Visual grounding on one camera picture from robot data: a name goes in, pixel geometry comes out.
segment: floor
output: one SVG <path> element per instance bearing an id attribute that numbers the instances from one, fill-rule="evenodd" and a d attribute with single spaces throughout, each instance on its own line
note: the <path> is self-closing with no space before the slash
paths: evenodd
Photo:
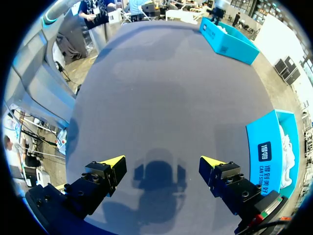
<path id="1" fill-rule="evenodd" d="M 69 77 L 74 82 L 69 82 L 68 84 L 73 91 L 76 90 L 77 84 L 81 84 L 85 80 L 85 77 L 89 69 L 91 68 L 96 56 L 97 52 L 93 50 L 87 58 L 83 58 L 69 65 L 66 65 L 66 70 L 69 74 Z M 303 123 L 301 119 L 301 106 L 297 99 L 297 96 L 292 91 L 291 87 L 286 85 L 284 81 L 277 75 L 277 73 L 266 60 L 264 55 L 260 53 L 252 66 L 260 76 L 260 79 L 264 84 L 264 87 L 270 97 L 274 108 L 288 110 L 295 113 L 298 125 L 298 132 L 300 136 L 300 155 L 304 156 L 304 139 L 302 134 Z M 55 136 L 53 134 L 49 134 L 47 131 L 42 131 L 41 135 L 45 136 L 46 140 L 55 141 Z M 44 167 L 50 175 L 52 185 L 58 186 L 66 183 L 64 155 L 58 153 L 56 149 L 47 144 L 43 144 L 43 151 L 48 154 L 60 156 L 53 157 L 45 155 Z M 300 187 L 304 178 L 304 169 L 305 162 L 303 157 L 300 160 L 300 175 L 298 178 L 298 187 L 290 199 L 289 206 L 285 207 L 282 215 L 291 215 L 293 211 L 293 206 L 296 204 L 298 195 L 301 191 Z"/>

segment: person in white shirt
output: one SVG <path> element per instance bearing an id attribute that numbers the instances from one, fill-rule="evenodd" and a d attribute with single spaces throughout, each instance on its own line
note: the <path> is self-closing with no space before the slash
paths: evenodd
<path id="1" fill-rule="evenodd" d="M 22 173 L 22 162 L 28 167 L 39 167 L 41 165 L 40 161 L 36 157 L 29 156 L 26 154 L 26 139 L 22 139 L 22 146 L 18 143 L 13 143 L 8 136 L 4 136 L 4 146 L 8 151 L 12 151 L 7 160 L 9 165 L 17 166 Z"/>

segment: gray table surface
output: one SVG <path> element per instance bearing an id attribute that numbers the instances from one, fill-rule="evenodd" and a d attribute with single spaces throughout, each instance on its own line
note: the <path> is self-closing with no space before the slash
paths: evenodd
<path id="1" fill-rule="evenodd" d="M 122 26 L 99 54 L 67 130 L 66 169 L 126 155 L 112 198 L 85 220 L 117 234 L 233 234 L 240 218 L 198 173 L 206 155 L 249 178 L 246 125 L 273 106 L 252 66 L 178 22 Z"/>

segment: window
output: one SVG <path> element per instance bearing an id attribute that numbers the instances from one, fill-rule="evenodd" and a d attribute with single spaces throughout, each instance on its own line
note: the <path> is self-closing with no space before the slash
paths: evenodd
<path id="1" fill-rule="evenodd" d="M 307 76 L 308 76 L 308 78 L 309 78 L 309 80 L 313 86 L 313 72 L 310 69 L 308 63 L 304 63 L 303 69 L 304 69 L 305 73 L 307 74 Z"/>

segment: cable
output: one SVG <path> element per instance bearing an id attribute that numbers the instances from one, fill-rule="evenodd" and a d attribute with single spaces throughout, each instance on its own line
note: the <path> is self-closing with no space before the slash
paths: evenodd
<path id="1" fill-rule="evenodd" d="M 62 67 L 62 65 L 58 62 L 58 61 L 55 61 L 55 63 L 57 64 L 57 69 L 58 69 L 58 71 L 59 72 L 62 72 L 64 75 L 65 75 L 65 77 L 67 77 L 68 78 L 68 80 L 66 80 L 65 79 L 65 81 L 66 82 L 72 82 L 72 83 L 74 83 L 74 84 L 76 84 L 76 85 L 80 85 L 80 84 L 78 84 L 78 83 L 76 83 L 76 82 L 73 82 L 70 78 L 69 78 L 69 76 L 68 76 L 68 72 Z"/>
<path id="2" fill-rule="evenodd" d="M 46 123 L 44 123 L 44 126 L 46 128 L 48 128 L 52 134 L 54 134 L 54 136 L 57 138 L 57 142 L 59 142 L 59 144 L 61 144 L 61 141 L 58 139 L 58 136 L 46 125 Z"/>
<path id="3" fill-rule="evenodd" d="M 25 147 L 23 147 L 23 146 L 21 146 L 23 149 L 27 149 L 27 150 L 30 150 L 31 152 L 35 152 L 35 153 L 41 153 L 41 154 L 45 154 L 45 155 L 49 155 L 49 156 L 53 156 L 53 157 L 57 157 L 57 158 L 62 158 L 62 159 L 64 159 L 65 160 L 65 158 L 64 157 L 61 157 L 61 156 L 57 156 L 57 155 L 53 155 L 53 154 L 48 154 L 48 153 L 43 153 L 43 152 L 39 152 L 39 151 L 35 151 L 35 150 L 31 150 L 31 149 L 29 149 L 29 148 L 25 148 Z"/>
<path id="4" fill-rule="evenodd" d="M 261 229 L 273 227 L 273 226 L 276 226 L 276 225 L 288 224 L 288 223 L 289 223 L 289 221 L 277 220 L 277 221 L 270 222 L 270 223 L 267 223 L 267 224 L 261 224 L 261 225 L 258 225 L 256 227 L 247 228 L 245 230 L 242 230 L 240 233 L 237 233 L 236 235 L 241 235 L 241 234 L 250 235 L 250 234 L 253 234 L 253 233 L 255 233 L 255 232 L 257 232 L 257 231 L 259 231 Z"/>
<path id="5" fill-rule="evenodd" d="M 49 144 L 47 141 L 45 141 L 44 139 L 42 139 L 39 135 L 37 135 L 35 132 L 33 132 L 31 129 L 29 129 L 25 124 L 22 124 L 22 126 L 26 127 L 32 134 L 34 134 L 35 136 L 37 136 L 38 139 L 40 139 L 41 141 L 45 142 L 46 144 Z M 59 149 L 56 146 L 53 146 L 51 144 L 49 144 L 51 147 L 55 148 L 59 153 L 61 153 L 59 151 Z"/>
<path id="6" fill-rule="evenodd" d="M 69 81 L 69 82 L 72 82 L 72 83 L 76 84 L 77 86 L 80 85 L 80 84 L 78 84 L 78 83 L 76 83 L 76 82 L 73 82 L 73 81 L 69 78 L 69 76 L 68 76 L 64 71 L 62 71 L 62 73 L 65 75 L 65 77 L 68 78 L 68 81 Z"/>

